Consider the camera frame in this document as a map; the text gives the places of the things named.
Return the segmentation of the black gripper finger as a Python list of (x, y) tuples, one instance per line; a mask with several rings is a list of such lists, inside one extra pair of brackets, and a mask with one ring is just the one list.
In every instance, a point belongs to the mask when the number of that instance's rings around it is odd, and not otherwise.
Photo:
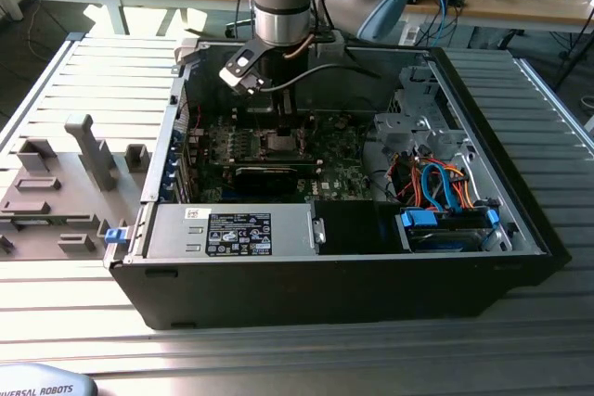
[(276, 109), (278, 115), (278, 134), (289, 135), (298, 117), (294, 88), (285, 88), (276, 92)]

